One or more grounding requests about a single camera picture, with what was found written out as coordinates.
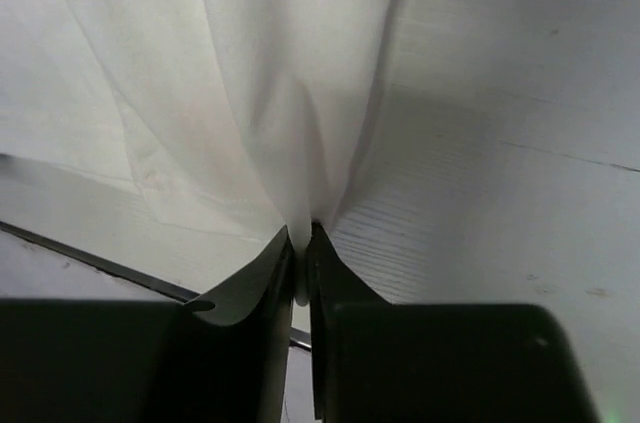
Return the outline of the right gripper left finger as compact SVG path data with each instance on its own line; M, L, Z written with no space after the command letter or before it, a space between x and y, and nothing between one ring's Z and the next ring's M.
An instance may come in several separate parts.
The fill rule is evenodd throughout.
M280 231L185 302L5 299L5 422L277 422L294 252Z

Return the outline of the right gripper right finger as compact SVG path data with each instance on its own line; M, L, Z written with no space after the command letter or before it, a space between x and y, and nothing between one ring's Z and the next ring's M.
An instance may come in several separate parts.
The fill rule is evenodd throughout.
M531 304L393 304L319 224L306 250L324 422L595 422L569 340Z

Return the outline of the white shirt red logo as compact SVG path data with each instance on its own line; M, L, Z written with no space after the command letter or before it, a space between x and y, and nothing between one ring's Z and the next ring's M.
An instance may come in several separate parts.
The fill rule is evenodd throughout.
M203 292L330 222L395 0L1 0L1 218Z

